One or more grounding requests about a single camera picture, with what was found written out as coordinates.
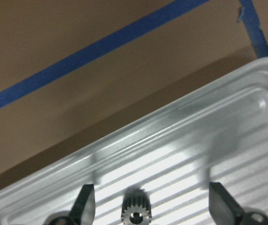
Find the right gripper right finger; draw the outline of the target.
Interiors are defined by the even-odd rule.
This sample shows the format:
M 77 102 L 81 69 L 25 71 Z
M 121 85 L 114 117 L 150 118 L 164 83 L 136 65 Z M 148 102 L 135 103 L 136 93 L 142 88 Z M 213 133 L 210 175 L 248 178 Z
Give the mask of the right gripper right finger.
M 220 182 L 209 183 L 208 208 L 216 225 L 238 225 L 243 208 Z

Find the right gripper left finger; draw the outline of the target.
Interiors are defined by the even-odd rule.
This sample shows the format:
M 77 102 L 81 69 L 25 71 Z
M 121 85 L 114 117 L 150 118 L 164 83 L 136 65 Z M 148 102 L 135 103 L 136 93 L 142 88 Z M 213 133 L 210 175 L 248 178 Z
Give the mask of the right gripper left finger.
M 95 218 L 96 203 L 93 184 L 82 186 L 70 211 L 76 225 L 92 225 Z

